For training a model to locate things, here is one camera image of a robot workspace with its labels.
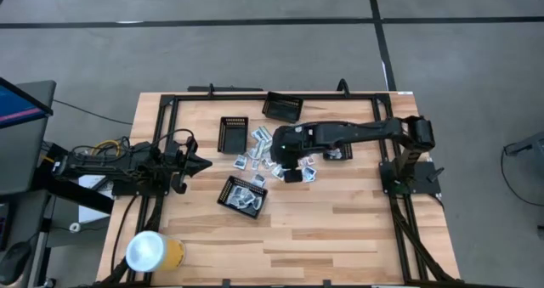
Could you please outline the white-lidded yellow wipes canister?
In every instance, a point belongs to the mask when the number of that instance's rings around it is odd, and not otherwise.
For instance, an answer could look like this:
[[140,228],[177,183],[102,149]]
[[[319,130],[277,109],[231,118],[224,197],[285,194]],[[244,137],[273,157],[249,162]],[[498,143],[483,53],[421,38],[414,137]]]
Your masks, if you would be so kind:
[[140,273],[175,270],[185,257],[186,248],[181,240],[150,230],[130,240],[125,256],[127,265]]

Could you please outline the black aluminium table frame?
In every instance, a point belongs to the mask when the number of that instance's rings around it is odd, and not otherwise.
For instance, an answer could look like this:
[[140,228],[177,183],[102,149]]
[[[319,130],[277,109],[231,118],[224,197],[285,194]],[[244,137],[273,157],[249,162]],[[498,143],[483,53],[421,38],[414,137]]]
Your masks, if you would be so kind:
[[455,288],[431,122],[407,94],[143,93],[131,131],[211,165],[113,195],[102,288]]

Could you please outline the grey rolling cart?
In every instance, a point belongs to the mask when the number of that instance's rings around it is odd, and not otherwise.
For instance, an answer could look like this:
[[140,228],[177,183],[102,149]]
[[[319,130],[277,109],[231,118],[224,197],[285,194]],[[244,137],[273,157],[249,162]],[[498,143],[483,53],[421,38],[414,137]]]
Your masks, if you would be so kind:
[[538,132],[518,142],[508,144],[503,150],[507,156],[516,156],[522,151],[532,150],[537,157],[544,159],[544,131]]

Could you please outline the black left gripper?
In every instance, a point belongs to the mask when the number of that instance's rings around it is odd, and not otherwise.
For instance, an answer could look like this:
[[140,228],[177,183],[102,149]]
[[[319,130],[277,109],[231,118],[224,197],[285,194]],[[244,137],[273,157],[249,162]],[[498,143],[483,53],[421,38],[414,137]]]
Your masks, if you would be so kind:
[[212,163],[196,154],[198,144],[194,137],[188,137],[186,141],[186,153],[181,150],[182,144],[172,141],[166,144],[162,151],[162,165],[165,167],[168,182],[172,181],[172,189],[177,194],[184,194],[187,183],[184,179],[193,177],[197,173],[209,168]]

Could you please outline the black computer mouse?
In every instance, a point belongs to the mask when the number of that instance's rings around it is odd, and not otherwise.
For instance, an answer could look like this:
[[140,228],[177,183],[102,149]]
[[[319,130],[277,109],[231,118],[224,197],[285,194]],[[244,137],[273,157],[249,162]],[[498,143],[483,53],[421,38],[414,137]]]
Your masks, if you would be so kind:
[[0,260],[0,285],[12,285],[23,274],[30,255],[29,241],[12,245]]

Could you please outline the black computer monitor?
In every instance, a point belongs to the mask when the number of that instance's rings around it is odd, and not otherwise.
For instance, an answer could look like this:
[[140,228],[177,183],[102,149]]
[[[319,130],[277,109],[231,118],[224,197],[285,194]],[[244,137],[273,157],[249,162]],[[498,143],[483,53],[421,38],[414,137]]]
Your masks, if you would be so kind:
[[0,77],[0,129],[49,118],[53,110]]

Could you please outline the black slotted plastic basket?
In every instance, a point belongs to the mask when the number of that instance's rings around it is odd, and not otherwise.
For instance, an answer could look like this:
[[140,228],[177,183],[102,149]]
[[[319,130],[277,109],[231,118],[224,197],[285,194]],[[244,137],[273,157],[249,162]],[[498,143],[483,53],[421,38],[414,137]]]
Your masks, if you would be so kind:
[[350,160],[353,158],[353,151],[352,151],[352,145],[351,144],[344,144],[342,146],[339,147],[339,149],[342,151],[343,153],[343,157],[341,159],[329,159],[326,155],[326,152],[328,151],[325,151],[322,156],[323,158],[326,160],[326,161],[346,161],[346,160]]
[[218,133],[218,152],[243,155],[247,151],[249,119],[244,116],[223,116]]
[[270,119],[295,123],[300,119],[303,99],[275,92],[268,92],[262,113]]
[[[229,195],[229,192],[235,187],[237,186],[240,190],[240,195],[245,195],[246,192],[248,190],[251,190],[254,195],[257,197],[261,197],[263,199],[263,204],[261,206],[261,208],[256,211],[253,209],[252,207],[252,203],[248,204],[247,208],[243,208],[243,209],[238,209],[236,206],[233,206],[233,205],[229,205],[226,203],[226,199]],[[255,185],[252,185],[250,184],[249,182],[245,181],[245,180],[242,180],[240,178],[237,178],[237,177],[234,177],[234,176],[229,176],[224,184],[224,187],[222,188],[220,194],[219,194],[219,197],[217,199],[217,203],[220,205],[220,206],[224,206],[230,210],[233,210],[235,212],[238,212],[242,215],[245,215],[247,217],[250,217],[250,218],[253,218],[253,219],[257,219],[261,213],[261,211],[263,210],[264,208],[264,202],[266,200],[266,197],[267,197],[267,194],[268,194],[268,190],[267,189],[264,189],[264,188],[259,188]]]

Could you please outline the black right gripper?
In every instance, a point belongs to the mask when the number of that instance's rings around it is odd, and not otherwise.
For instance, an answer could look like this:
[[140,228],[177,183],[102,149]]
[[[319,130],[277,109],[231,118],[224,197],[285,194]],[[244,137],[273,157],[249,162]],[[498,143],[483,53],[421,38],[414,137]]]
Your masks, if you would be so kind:
[[[304,157],[303,143],[303,127],[277,127],[273,134],[271,146],[272,161],[281,165],[283,168],[297,168],[298,160]],[[286,183],[300,183],[303,181],[303,173],[301,170],[285,170],[283,174]]]

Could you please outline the grey desk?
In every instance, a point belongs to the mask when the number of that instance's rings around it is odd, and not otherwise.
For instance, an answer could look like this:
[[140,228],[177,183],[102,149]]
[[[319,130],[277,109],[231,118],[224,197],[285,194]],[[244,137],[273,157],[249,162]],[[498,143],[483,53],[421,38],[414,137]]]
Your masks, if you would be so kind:
[[[52,109],[56,82],[15,84]],[[0,195],[26,192],[41,153],[48,118],[0,129]]]

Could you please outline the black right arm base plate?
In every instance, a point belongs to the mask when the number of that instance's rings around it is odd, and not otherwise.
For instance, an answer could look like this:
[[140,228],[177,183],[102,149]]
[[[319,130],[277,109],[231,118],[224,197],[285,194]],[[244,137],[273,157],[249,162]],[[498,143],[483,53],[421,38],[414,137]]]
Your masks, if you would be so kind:
[[378,166],[382,190],[386,195],[436,195],[441,192],[438,176],[445,170],[436,168],[433,162],[417,162],[408,178],[399,178],[393,162],[382,162]]

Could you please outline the black diagonal support beam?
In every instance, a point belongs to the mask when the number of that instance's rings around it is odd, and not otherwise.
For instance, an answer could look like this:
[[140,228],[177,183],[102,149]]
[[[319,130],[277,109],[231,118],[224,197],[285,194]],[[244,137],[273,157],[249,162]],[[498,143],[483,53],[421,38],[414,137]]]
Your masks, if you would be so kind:
[[32,178],[32,186],[36,189],[45,189],[51,195],[73,203],[80,204],[86,197],[85,188],[71,181],[57,180],[46,167],[35,170]]

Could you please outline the white paper sheet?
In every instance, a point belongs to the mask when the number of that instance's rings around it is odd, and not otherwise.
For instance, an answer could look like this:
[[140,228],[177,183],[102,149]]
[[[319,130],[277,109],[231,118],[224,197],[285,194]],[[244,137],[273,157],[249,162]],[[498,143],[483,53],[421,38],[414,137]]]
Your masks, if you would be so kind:
[[79,204],[78,221],[90,223],[109,217],[114,205],[113,183],[103,175],[84,175],[78,179],[78,184],[86,189],[86,197]]

